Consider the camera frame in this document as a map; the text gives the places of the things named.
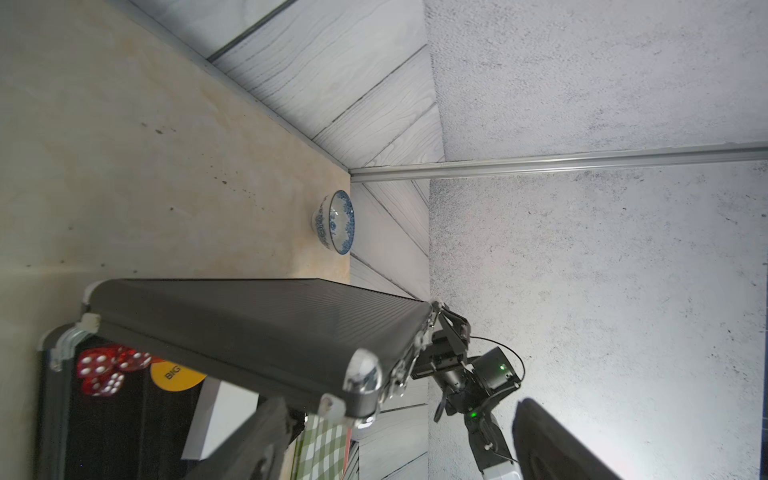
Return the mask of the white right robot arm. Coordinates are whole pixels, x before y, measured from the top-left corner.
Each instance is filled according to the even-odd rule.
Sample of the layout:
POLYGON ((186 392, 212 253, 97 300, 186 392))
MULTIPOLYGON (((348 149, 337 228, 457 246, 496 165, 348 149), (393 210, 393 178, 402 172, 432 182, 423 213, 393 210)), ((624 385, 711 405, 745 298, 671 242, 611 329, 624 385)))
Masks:
POLYGON ((433 421, 460 415, 475 464, 484 479, 518 479, 518 461, 493 410, 525 378, 522 357, 507 345, 471 333, 468 320, 432 303, 423 338, 410 367, 414 380, 430 378, 441 391, 433 421))

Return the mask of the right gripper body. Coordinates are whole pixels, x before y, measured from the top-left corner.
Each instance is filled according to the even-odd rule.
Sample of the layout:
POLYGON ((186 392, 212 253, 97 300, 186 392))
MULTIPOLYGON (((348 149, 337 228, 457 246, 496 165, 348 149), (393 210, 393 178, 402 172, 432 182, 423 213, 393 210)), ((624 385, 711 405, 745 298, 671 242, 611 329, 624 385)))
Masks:
POLYGON ((411 369, 414 380, 453 370, 466 363, 471 326, 468 320, 445 305, 435 306, 434 319, 440 329, 430 334, 411 369))

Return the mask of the black poker case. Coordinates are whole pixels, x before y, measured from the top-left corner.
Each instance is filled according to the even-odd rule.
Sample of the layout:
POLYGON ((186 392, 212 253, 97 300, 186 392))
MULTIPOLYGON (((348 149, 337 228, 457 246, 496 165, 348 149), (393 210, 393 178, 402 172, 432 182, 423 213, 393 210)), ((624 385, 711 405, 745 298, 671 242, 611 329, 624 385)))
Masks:
POLYGON ((425 348, 432 304, 324 279, 112 279, 40 342, 35 475, 61 479, 75 357, 98 337, 157 355, 347 428, 376 419, 425 348))

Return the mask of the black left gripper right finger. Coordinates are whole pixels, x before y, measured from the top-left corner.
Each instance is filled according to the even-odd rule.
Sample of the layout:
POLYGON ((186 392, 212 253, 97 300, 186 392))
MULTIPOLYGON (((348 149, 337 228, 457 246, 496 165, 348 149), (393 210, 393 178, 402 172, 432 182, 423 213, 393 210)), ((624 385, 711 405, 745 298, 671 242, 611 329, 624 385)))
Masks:
POLYGON ((512 437, 525 480, 619 479, 533 399, 526 398, 517 404, 512 437))

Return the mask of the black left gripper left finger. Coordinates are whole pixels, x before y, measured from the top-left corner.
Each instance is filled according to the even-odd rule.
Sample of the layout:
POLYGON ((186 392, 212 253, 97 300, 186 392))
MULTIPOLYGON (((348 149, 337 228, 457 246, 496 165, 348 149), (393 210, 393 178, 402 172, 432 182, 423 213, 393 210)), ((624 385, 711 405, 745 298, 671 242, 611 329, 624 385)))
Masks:
POLYGON ((278 479, 291 439, 289 422, 284 399, 268 399, 185 479, 278 479))

